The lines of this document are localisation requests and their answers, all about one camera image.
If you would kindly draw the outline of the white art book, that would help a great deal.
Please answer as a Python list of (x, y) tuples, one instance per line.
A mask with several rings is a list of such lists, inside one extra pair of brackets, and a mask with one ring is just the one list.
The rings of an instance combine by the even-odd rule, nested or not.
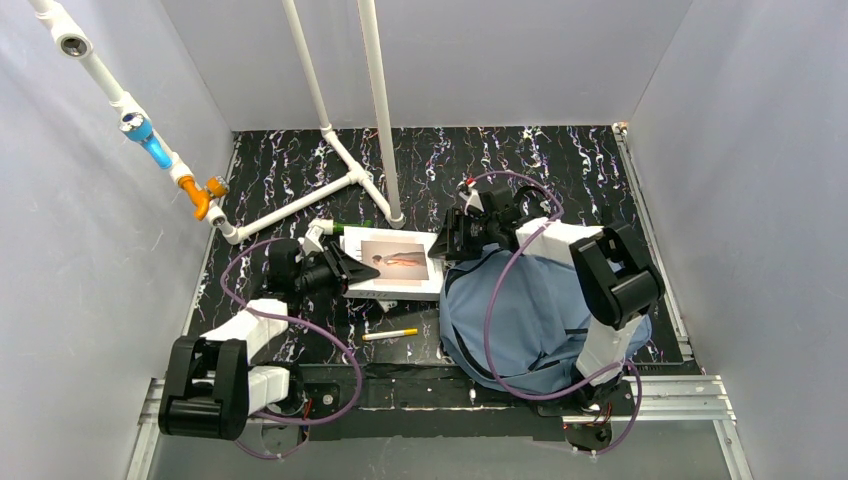
[(376, 279), (352, 285), (350, 299), (437, 301), (444, 282), (445, 264), (429, 258), (436, 240), (432, 232), (349, 228), (341, 246), (354, 259), (378, 269)]

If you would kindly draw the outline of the blue student backpack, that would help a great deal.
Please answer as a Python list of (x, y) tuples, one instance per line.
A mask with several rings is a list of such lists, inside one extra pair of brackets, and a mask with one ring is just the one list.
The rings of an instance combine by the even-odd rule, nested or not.
[(443, 351), (480, 385), (531, 395), (566, 389), (584, 379), (576, 363), (591, 314), (578, 276), (566, 264), (521, 256), (495, 245), (481, 258), (451, 267), (439, 301)]

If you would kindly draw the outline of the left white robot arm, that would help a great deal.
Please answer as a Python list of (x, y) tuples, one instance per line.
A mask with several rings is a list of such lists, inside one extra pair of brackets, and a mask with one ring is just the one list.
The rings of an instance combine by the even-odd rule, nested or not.
[[(200, 336), (184, 335), (173, 343), (158, 410), (163, 434), (237, 440), (252, 415), (284, 425), (311, 427), (333, 422), (357, 405), (365, 375), (354, 353), (326, 329), (291, 316), (288, 307), (317, 292), (341, 295), (353, 284), (378, 278), (379, 270), (335, 244), (307, 251), (291, 238), (259, 241), (243, 253), (249, 255), (262, 247), (269, 249), (269, 296), (246, 300), (228, 288), (229, 275), (223, 273), (220, 284), (240, 305), (240, 311), (217, 329)], [(279, 416), (267, 410), (269, 405), (288, 398), (291, 373), (283, 366), (256, 366), (251, 361), (292, 324), (336, 345), (353, 369), (351, 398), (326, 417)]]

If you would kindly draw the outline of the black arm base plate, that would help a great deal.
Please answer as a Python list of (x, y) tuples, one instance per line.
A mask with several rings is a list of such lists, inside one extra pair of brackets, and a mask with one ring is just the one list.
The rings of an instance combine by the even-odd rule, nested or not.
[(484, 388), (453, 365), (367, 364), (357, 390), (352, 367), (304, 364), (292, 369), (291, 394), (283, 414), (322, 419), (358, 399), (341, 418), (313, 426), (313, 441), (400, 436), (528, 437), (561, 440), (566, 424), (608, 426), (627, 420), (635, 407), (628, 382), (616, 386), (598, 412), (581, 407), (573, 397), (528, 402), (506, 392)]

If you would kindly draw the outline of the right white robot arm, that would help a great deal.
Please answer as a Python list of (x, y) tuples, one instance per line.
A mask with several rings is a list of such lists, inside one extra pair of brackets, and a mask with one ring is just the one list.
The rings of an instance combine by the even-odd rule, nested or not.
[(533, 185), (468, 182), (459, 198), (428, 252), (449, 263), (443, 350), (475, 382), (525, 400), (606, 398), (665, 293), (635, 230), (564, 223)]

